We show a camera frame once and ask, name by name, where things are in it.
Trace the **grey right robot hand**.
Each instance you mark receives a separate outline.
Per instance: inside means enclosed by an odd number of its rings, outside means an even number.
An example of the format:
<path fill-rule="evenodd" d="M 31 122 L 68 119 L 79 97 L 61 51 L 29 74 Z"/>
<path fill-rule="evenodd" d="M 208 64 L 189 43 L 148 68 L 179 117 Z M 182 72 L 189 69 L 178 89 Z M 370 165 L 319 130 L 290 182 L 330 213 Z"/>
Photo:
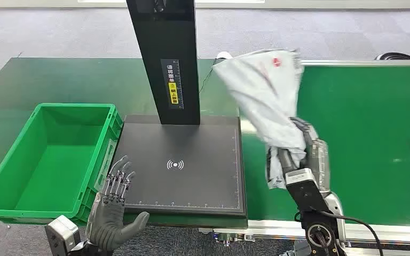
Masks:
<path fill-rule="evenodd" d="M 277 157 L 282 167 L 282 175 L 285 177 L 288 172 L 309 168 L 322 197 L 327 197 L 332 193 L 330 189 L 328 145 L 319 138 L 312 124 L 299 117 L 292 117 L 290 120 L 303 133 L 306 145 L 305 158 L 296 164 L 288 149 L 279 148 Z"/>

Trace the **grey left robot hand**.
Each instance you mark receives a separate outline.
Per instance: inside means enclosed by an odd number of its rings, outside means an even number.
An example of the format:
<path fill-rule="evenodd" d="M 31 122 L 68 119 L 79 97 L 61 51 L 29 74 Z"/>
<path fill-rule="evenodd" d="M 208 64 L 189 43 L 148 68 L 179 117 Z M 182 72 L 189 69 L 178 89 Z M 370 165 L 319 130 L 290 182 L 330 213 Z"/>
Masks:
<path fill-rule="evenodd" d="M 134 171 L 127 155 L 112 165 L 105 184 L 97 192 L 86 226 L 88 241 L 103 251 L 114 251 L 141 232 L 149 220 L 146 211 L 125 225 L 125 193 L 129 190 Z"/>

